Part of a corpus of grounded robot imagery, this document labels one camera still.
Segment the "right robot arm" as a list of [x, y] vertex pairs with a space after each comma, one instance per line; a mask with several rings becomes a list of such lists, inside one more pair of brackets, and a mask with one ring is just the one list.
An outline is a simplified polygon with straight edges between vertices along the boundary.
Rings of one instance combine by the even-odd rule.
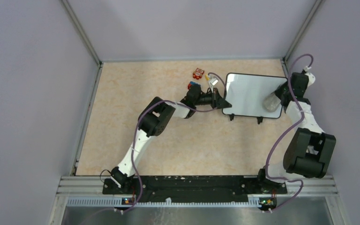
[[294, 72], [262, 102], [268, 112], [282, 108], [292, 121], [286, 132], [295, 131], [285, 151], [282, 168], [270, 165], [267, 159], [265, 166], [259, 170], [256, 187], [262, 193], [281, 188], [282, 180], [295, 180], [299, 176], [323, 178], [327, 173], [336, 138], [318, 125], [311, 103], [304, 97], [307, 88], [314, 82], [312, 73]]

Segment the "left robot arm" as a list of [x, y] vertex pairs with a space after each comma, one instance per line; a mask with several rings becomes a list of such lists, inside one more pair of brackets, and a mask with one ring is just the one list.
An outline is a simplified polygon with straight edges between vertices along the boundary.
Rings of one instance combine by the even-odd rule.
[[156, 137], [161, 135], [171, 118], [191, 118], [195, 112], [207, 113], [210, 110], [198, 110], [199, 105], [210, 105], [211, 111], [231, 108], [217, 88], [208, 88], [203, 92], [197, 84], [190, 86], [185, 97], [174, 102], [155, 97], [139, 115], [132, 143], [120, 163], [110, 171], [114, 188], [121, 194], [130, 191], [134, 175], [138, 174], [137, 165], [144, 152]]

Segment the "small whiteboard with black frame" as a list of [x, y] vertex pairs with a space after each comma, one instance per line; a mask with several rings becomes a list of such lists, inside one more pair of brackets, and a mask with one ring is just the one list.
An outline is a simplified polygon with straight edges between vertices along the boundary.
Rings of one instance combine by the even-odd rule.
[[278, 119], [282, 106], [269, 112], [263, 106], [264, 99], [287, 81], [285, 77], [228, 73], [226, 75], [225, 100], [232, 105], [222, 109], [228, 116], [246, 116]]

